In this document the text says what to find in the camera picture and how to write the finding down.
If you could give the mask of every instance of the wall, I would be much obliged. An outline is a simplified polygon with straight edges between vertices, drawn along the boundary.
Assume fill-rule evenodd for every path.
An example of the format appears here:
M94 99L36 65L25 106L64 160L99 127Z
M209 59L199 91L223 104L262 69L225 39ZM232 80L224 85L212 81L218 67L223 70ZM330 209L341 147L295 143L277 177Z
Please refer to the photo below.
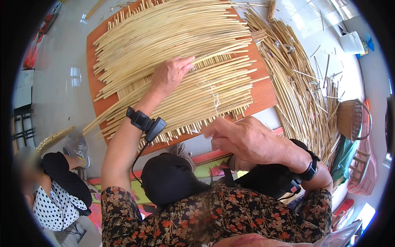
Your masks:
M345 21L345 25L349 32L356 31L358 35L365 39L366 33L369 33L374 43L374 52L369 53L359 59L366 98L370 101L370 112L372 115L372 132L370 140L372 151L377 159L377 183L370 196L362 196L349 193L347 198L354 200L354 213L348 223L351 223L359 214L364 204L369 203L374 209L377 208L384 187L387 182L389 169L383 165L387 154L387 146L385 142L385 115L387 109L387 97L390 96L389 72L383 57L383 51L380 44L371 30L370 26L365 22L363 17L355 17Z

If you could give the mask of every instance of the wicker basket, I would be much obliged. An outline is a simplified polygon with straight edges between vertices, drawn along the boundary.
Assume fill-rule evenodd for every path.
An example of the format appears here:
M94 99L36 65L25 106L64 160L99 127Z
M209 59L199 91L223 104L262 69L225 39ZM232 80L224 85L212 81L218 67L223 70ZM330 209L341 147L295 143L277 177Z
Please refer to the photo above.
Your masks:
M358 138L362 126L362 107L365 108L369 114L370 127L366 136ZM372 116L368 107L359 99L341 102L337 109L337 128L340 133L347 137L352 143L354 143L355 140L366 139L372 130Z

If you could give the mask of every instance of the polka dot shirt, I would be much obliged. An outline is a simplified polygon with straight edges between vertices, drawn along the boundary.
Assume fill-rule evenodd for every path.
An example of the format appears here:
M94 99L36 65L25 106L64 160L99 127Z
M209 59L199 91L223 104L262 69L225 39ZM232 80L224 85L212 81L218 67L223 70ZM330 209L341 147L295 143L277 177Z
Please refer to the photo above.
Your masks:
M79 212L76 207L81 210L87 209L83 201L52 181L50 197L41 186L38 188L33 213L43 227L52 231L62 231L78 219Z

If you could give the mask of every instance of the black wrist strap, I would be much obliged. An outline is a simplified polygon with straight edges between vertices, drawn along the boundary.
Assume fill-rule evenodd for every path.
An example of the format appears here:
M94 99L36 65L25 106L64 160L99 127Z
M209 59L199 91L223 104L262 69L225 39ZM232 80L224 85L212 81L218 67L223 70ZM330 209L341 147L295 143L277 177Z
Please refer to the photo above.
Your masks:
M320 158L318 158L312 151L306 150L311 155L312 162L310 162L310 165L308 166L307 170L301 174L296 174L297 176L297 182L300 184L302 181L309 181L311 180L316 172L317 172L317 162L320 161Z
M130 106L128 107L126 116L130 118L131 124L142 130L144 133L147 133L155 122L154 119L150 119L141 111L134 111Z

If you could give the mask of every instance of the shoe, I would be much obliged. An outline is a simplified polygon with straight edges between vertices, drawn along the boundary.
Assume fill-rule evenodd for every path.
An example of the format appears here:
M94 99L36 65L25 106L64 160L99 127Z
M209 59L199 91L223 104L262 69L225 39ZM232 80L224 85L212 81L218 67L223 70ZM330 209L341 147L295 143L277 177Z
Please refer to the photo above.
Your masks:
M69 149L66 146L63 147L63 153L70 156Z
M167 147L167 151L169 153L177 155L178 157L186 159L191 164L192 172L196 171L196 164L192 160L191 156L186 152L184 142L180 142L170 147Z
M83 168L88 168L90 166L90 159L88 156L88 145L84 136L80 136L78 140L78 150L74 150L77 154L77 157L81 160L85 161L85 163L81 166Z
M257 164L248 162L248 161L244 161L242 159L240 159L239 157L237 157L236 155L232 155L232 157L230 157L230 159L228 160L228 167L230 170L232 171L246 171L249 172L251 171L254 167L256 167Z

